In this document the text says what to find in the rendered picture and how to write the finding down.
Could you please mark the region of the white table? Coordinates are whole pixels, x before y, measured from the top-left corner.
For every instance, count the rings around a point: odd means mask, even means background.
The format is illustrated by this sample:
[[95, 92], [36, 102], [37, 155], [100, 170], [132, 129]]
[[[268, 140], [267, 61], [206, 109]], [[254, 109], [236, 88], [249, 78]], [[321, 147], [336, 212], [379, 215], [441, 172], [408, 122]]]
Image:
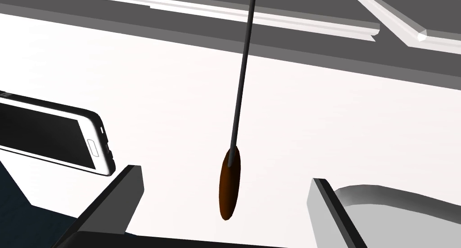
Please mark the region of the white table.
[[239, 199], [224, 221], [239, 53], [0, 14], [0, 90], [98, 113], [141, 166], [138, 235], [316, 248], [312, 178], [461, 206], [461, 91], [250, 56]]

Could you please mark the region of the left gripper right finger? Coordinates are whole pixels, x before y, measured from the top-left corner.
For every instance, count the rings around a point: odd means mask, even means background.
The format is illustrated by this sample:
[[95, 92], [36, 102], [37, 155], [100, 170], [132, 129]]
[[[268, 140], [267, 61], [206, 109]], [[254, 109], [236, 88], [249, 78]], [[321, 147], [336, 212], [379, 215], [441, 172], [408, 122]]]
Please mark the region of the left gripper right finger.
[[312, 179], [307, 209], [317, 248], [368, 248], [326, 179]]

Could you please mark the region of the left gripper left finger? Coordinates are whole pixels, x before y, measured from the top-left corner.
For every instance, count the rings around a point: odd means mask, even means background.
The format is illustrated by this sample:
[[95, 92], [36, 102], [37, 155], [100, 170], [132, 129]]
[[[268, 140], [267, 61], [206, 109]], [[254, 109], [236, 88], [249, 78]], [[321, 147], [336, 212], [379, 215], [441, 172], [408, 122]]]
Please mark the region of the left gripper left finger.
[[125, 234], [144, 191], [141, 166], [129, 164], [81, 213], [53, 248], [64, 248], [64, 243], [77, 232]]

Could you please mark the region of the grey rounded dish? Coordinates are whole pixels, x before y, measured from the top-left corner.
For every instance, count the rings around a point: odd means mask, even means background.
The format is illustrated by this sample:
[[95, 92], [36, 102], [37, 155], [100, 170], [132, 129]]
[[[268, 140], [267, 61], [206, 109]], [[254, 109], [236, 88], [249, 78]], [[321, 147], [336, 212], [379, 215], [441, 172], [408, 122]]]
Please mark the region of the grey rounded dish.
[[367, 248], [461, 248], [461, 206], [379, 185], [335, 191]]

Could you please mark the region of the brown-handled thin black baton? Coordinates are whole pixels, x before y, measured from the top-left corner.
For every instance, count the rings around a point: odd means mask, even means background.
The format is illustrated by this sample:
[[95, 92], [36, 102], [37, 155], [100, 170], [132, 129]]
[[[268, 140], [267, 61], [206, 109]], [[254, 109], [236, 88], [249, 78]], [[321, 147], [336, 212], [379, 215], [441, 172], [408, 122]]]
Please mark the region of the brown-handled thin black baton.
[[250, 0], [230, 148], [226, 154], [227, 162], [222, 163], [219, 180], [219, 210], [225, 221], [234, 213], [240, 187], [241, 159], [237, 149], [237, 139], [255, 5], [256, 0]]

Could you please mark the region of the black and white smartphone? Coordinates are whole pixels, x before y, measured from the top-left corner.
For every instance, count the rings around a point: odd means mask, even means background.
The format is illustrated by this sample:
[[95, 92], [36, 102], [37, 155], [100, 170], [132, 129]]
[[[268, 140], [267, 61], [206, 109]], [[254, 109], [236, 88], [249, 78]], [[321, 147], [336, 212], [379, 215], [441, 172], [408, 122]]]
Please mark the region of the black and white smartphone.
[[111, 176], [113, 155], [90, 110], [0, 91], [0, 150]]

